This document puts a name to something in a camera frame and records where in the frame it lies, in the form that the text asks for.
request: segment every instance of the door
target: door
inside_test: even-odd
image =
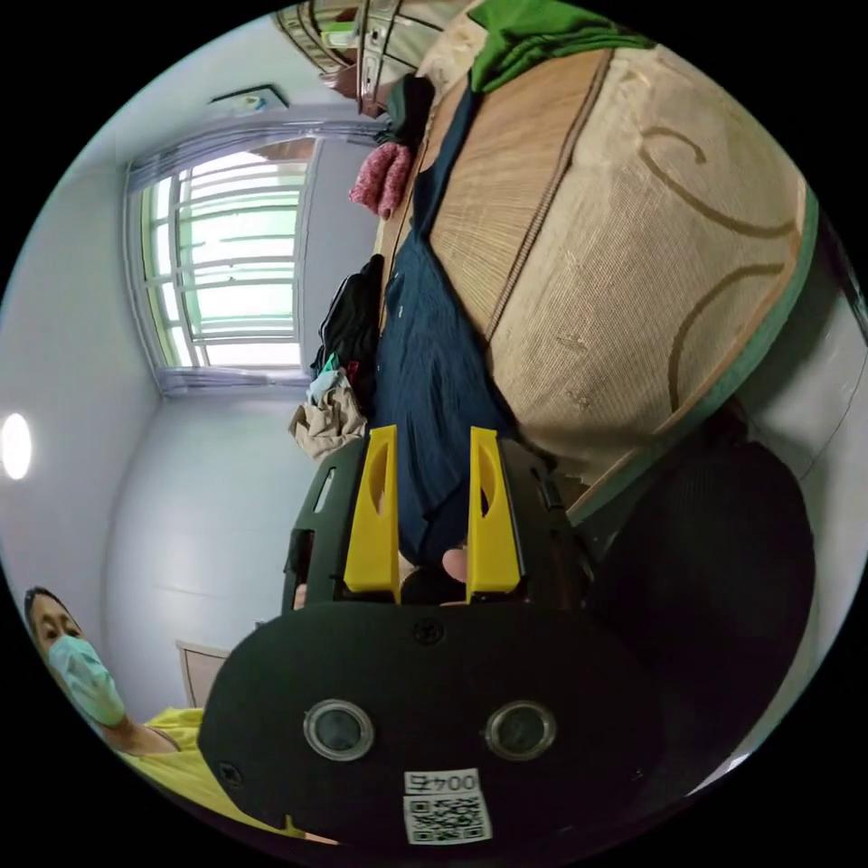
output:
[[[184,679],[187,702],[191,708],[204,708],[214,679],[229,652],[188,642],[176,644],[181,655],[181,676]]]

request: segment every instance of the face mask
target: face mask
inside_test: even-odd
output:
[[[48,662],[69,688],[73,701],[93,720],[117,726],[126,714],[118,688],[90,642],[61,636],[49,649]]]

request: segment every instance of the qr code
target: qr code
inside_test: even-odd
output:
[[[481,793],[404,798],[411,844],[469,844],[491,837],[491,822]]]

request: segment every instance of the screw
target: screw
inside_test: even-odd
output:
[[[230,762],[220,763],[217,769],[220,771],[223,783],[228,784],[230,787],[240,787],[244,782],[241,773]]]
[[[423,618],[413,626],[413,637],[420,645],[436,645],[443,638],[443,625],[434,618]]]

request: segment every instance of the sticker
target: sticker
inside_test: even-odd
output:
[[[404,825],[411,844],[471,844],[492,837],[478,769],[404,773]]]

